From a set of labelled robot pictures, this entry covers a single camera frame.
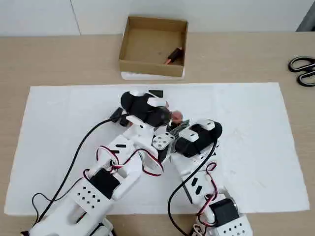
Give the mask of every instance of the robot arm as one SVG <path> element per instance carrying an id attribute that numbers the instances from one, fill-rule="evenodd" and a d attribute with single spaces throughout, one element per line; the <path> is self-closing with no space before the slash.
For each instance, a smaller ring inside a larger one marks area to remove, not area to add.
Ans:
<path id="1" fill-rule="evenodd" d="M 171 114 L 165 100 L 152 92 L 126 92 L 121 105 L 130 114 L 121 124 L 131 122 L 132 126 L 108 146 L 99 147 L 97 164 L 84 171 L 84 178 L 53 213 L 24 235 L 111 235 L 113 227 L 106 219 L 107 213 L 143 173 L 161 175 L 162 164 L 170 159 L 184 181 L 203 162 L 222 132 L 219 123 L 204 119 L 184 121 L 169 132 L 155 135 L 157 128 L 169 123 Z M 224 188 L 218 157 L 216 151 L 184 185 L 190 202 L 199 210 L 199 228 L 206 226 L 205 233 L 211 235 L 227 235 L 230 224 L 238 224 L 238 229 L 243 226 L 241 235 L 250 236 L 246 216 L 239 214 Z"/>

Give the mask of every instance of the white paper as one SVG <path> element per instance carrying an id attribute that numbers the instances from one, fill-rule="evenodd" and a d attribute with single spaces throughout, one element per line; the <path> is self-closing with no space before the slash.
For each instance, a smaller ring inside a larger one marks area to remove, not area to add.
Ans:
<path id="1" fill-rule="evenodd" d="M 211 118 L 222 124 L 224 182 L 241 212 L 309 209 L 279 85 L 239 83 L 31 87 L 5 213 L 32 215 L 34 193 L 52 197 L 83 136 L 120 106 L 123 92 L 135 89 L 162 89 L 171 110 L 182 111 L 185 118 Z M 83 145 L 62 192 L 95 164 L 95 149 L 124 130 L 113 123 L 97 129 Z M 111 214 L 167 213 L 167 200 L 179 183 L 167 163 L 161 177 L 143 175 Z M 47 202 L 38 196 L 35 204 L 41 212 Z M 174 198 L 172 212 L 196 212 L 183 190 Z"/>

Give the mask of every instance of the open cardboard box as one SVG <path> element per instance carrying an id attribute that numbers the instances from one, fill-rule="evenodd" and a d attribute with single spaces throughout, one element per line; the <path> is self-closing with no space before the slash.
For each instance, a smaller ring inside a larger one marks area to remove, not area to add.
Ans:
<path id="1" fill-rule="evenodd" d="M 119 55 L 123 75 L 147 75 L 142 79 L 177 79 L 184 77 L 188 22 L 162 18 L 129 16 Z M 182 47 L 184 55 L 172 64 L 167 57 Z"/>

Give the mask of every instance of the scissors handle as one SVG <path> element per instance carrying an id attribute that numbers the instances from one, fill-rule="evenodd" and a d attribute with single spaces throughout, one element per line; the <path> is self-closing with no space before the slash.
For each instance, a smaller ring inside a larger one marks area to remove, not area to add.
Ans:
<path id="1" fill-rule="evenodd" d="M 310 64 L 307 65 L 303 65 L 300 67 L 294 67 L 293 64 L 296 63 L 297 61 L 308 61 Z M 291 72 L 300 72 L 300 71 L 310 71 L 313 68 L 315 68 L 315 59 L 312 57 L 297 57 L 292 59 L 289 64 L 288 64 L 288 68 Z"/>
<path id="2" fill-rule="evenodd" d="M 305 74 L 299 75 L 297 77 L 297 82 L 304 87 L 313 87 L 315 86 L 315 83 L 307 83 L 304 81 L 305 78 L 310 77 L 312 75 L 315 75 L 315 70 L 310 70 Z"/>

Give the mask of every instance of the wooden table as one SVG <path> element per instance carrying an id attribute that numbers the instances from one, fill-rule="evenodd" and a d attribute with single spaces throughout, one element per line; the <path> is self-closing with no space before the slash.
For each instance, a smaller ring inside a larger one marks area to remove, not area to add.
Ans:
<path id="1" fill-rule="evenodd" d="M 130 83 L 120 78 L 121 38 L 121 35 L 0 38 L 1 205 L 5 202 L 29 87 Z M 280 83 L 314 208 L 315 88 L 299 86 L 296 74 L 288 72 L 287 62 L 296 55 L 315 57 L 315 33 L 190 33 L 186 55 L 185 80 L 169 83 Z M 175 218 L 189 230 L 192 216 Z M 180 235 L 167 215 L 119 215 L 109 219 L 114 226 L 120 226 L 116 228 L 118 236 Z M 307 236 L 314 234 L 315 210 L 249 214 L 249 220 L 255 236 Z M 32 221 L 33 217 L 0 213 L 0 234 L 18 235 L 29 229 Z"/>

